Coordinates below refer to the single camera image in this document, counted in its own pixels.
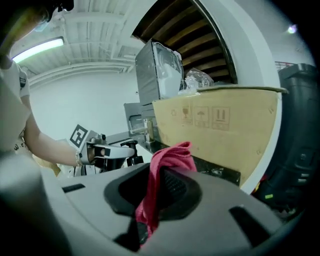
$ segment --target white wall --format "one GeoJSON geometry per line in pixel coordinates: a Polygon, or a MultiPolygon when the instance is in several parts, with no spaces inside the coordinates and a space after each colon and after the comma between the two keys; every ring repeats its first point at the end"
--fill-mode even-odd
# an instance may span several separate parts
{"type": "Polygon", "coordinates": [[[136,74],[86,73],[31,87],[32,111],[41,131],[69,139],[77,124],[113,135],[128,130],[124,103],[139,102],[136,74]]]}
{"type": "Polygon", "coordinates": [[[312,55],[297,34],[289,34],[290,20],[268,0],[235,0],[263,34],[275,62],[315,65],[312,55]]]}
{"type": "Polygon", "coordinates": [[[234,0],[200,0],[225,40],[238,83],[279,87],[269,46],[252,18],[234,0]]]}

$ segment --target plastic bag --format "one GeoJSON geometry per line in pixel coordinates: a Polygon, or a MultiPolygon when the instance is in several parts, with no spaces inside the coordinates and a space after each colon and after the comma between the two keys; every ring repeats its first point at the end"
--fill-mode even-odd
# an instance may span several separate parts
{"type": "Polygon", "coordinates": [[[179,91],[179,94],[196,93],[197,89],[214,86],[215,82],[206,73],[192,68],[185,76],[185,88],[179,91]]]}

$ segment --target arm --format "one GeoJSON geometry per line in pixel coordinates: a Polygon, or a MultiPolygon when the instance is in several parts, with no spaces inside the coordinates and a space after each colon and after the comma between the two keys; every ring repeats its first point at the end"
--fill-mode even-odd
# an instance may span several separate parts
{"type": "Polygon", "coordinates": [[[77,166],[76,149],[42,133],[32,113],[29,95],[21,97],[21,100],[31,112],[24,130],[24,141],[29,150],[37,157],[53,164],[77,166]]]}

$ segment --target cardboard box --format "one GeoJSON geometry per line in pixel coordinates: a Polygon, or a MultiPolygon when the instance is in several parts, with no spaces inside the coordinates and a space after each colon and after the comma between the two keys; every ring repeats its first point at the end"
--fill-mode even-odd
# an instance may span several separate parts
{"type": "Polygon", "coordinates": [[[255,170],[269,143],[278,94],[224,88],[153,102],[161,142],[192,142],[193,156],[241,172],[240,185],[255,170]]]}

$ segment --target pink towel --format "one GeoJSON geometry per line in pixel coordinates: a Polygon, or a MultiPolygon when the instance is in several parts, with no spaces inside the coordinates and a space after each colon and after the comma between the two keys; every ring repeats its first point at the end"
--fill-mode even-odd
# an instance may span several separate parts
{"type": "Polygon", "coordinates": [[[182,142],[174,146],[159,150],[156,152],[150,163],[150,173],[147,185],[147,191],[144,199],[135,210],[136,221],[145,223],[148,229],[148,237],[158,227],[157,194],[160,186],[159,170],[163,166],[182,167],[196,172],[194,159],[189,149],[191,142],[182,142]]]}

